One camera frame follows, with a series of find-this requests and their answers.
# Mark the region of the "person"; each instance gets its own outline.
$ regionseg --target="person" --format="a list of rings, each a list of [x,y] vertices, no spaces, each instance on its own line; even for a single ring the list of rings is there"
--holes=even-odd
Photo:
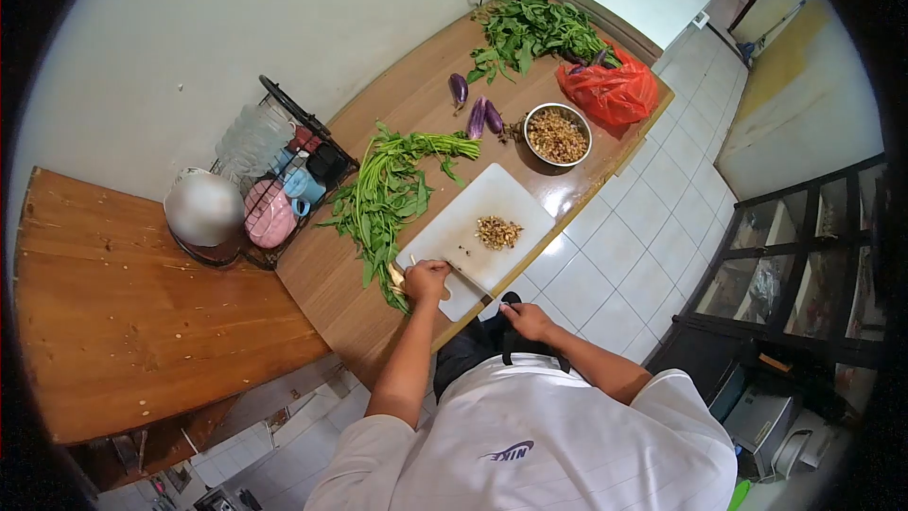
[[[727,508],[733,445],[687,374],[652,376],[532,304],[503,303],[439,349],[437,413],[415,431],[448,272],[407,269],[410,321],[306,511]]]

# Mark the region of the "man's right hand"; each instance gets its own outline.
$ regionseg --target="man's right hand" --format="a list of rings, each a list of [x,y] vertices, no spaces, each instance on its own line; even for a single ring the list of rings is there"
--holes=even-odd
[[[559,327],[535,304],[502,304],[500,310],[520,335],[533,341],[548,343],[552,331]]]

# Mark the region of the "purple eggplant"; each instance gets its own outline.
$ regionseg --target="purple eggplant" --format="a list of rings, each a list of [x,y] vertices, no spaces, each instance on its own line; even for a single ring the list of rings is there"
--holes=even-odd
[[[482,129],[486,126],[486,104],[489,102],[485,95],[481,95],[473,103],[470,111],[470,121],[467,124],[467,137],[471,141],[482,137]]]
[[[578,63],[583,66],[586,65],[586,60],[584,60],[571,50],[562,50],[561,57],[564,58],[566,62]]]
[[[501,115],[488,99],[486,99],[486,124],[489,125],[489,130],[495,134],[501,134],[501,131],[505,130],[505,123],[501,120]]]
[[[460,73],[452,73],[451,77],[448,78],[448,87],[451,90],[451,96],[454,97],[454,115],[457,116],[460,113],[460,109],[467,104],[467,95],[469,94],[469,89],[467,89],[467,80],[463,79],[463,76]]]
[[[599,65],[602,65],[602,62],[606,59],[606,56],[607,56],[607,55],[608,55],[608,49],[607,49],[607,48],[603,48],[602,50],[597,51],[597,52],[596,52],[596,57],[593,58],[593,62],[590,63],[589,65],[592,65],[592,66],[599,66]]]

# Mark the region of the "green object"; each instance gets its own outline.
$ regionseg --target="green object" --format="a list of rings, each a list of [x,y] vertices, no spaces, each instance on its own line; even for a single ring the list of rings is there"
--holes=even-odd
[[[743,499],[747,497],[747,493],[750,491],[750,480],[746,479],[738,485],[734,486],[734,492],[732,493],[732,500],[728,502],[728,511],[734,511],[743,503]]]
[[[596,52],[606,50],[604,62],[621,67],[612,47],[589,25],[589,17],[569,2],[495,0],[473,19],[482,24],[489,45],[471,52],[476,67],[467,74],[467,83],[485,76],[491,84],[498,73],[514,81],[506,68],[526,77],[534,59],[560,51],[590,61]]]
[[[369,141],[359,176],[332,196],[332,218],[318,225],[334,225],[339,235],[350,235],[362,259],[362,288],[369,287],[378,275],[385,301],[408,312],[407,301],[391,289],[387,266],[401,251],[397,234],[409,223],[405,219],[417,218],[428,209],[428,194],[433,188],[426,186],[426,175],[416,169],[416,164],[426,156],[435,156],[441,169],[464,187],[464,181],[451,171],[457,164],[451,156],[475,160],[480,155],[480,141],[468,140],[463,131],[449,135],[414,132],[402,137],[397,132],[392,134],[380,120],[375,126],[380,133]]]

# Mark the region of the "wooden table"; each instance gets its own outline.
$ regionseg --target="wooden table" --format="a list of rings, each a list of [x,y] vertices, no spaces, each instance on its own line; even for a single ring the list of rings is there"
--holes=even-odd
[[[40,168],[15,275],[26,374],[58,444],[147,426],[330,352],[274,273],[203,267],[159,202]]]
[[[615,41],[601,30],[598,34],[603,40]],[[485,44],[480,25],[470,20],[469,15],[456,20],[420,44],[352,100],[329,124],[335,140],[347,152],[361,158],[369,138],[378,133],[375,119],[402,134],[412,131],[449,133],[465,129],[469,108],[458,117],[452,116],[448,76],[455,72],[466,75],[474,65],[471,50]],[[470,85],[468,105],[478,96],[485,95],[495,103],[505,122],[515,122],[542,103],[569,104],[554,75],[559,63],[560,59],[553,57],[536,60],[526,78],[516,74],[516,84],[502,76],[498,76],[491,86],[483,80],[477,81]],[[655,79],[659,104],[653,114],[641,122],[614,130],[605,131],[594,126],[591,153],[566,173],[551,175],[551,169],[541,168],[538,160],[526,154],[525,146],[521,149],[513,142],[503,146],[488,132],[479,160],[459,159],[455,171],[468,181],[489,164],[501,164],[556,218],[551,232],[492,290],[493,294],[497,295],[513,282],[635,150],[650,125],[674,97],[664,82]],[[438,169],[436,161],[425,159],[420,167],[426,172],[427,184],[437,189],[432,192],[428,212],[400,233],[398,245],[401,248],[460,192]],[[330,208],[322,209],[312,224],[329,217]],[[391,354],[403,328],[404,317],[385,304],[377,282],[373,281],[366,290],[362,288],[362,264],[356,255],[350,238],[339,238],[335,229],[308,229],[280,258],[278,276],[306,318],[348,369],[371,387]],[[448,320],[439,312],[435,320],[433,351],[460,331],[484,305],[476,304],[460,320]]]

